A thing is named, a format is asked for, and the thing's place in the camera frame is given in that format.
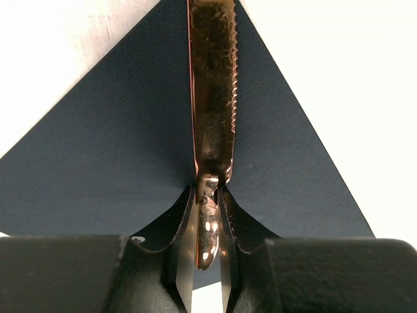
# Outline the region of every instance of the white surface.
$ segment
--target white surface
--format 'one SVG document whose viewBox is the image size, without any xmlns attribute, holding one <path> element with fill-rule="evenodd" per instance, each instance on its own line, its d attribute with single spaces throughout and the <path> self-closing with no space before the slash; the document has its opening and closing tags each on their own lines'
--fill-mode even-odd
<svg viewBox="0 0 417 313">
<path fill-rule="evenodd" d="M 2 3 L 0 157 L 157 2 Z M 375 235 L 417 246 L 416 2 L 242 2 Z"/>
</svg>

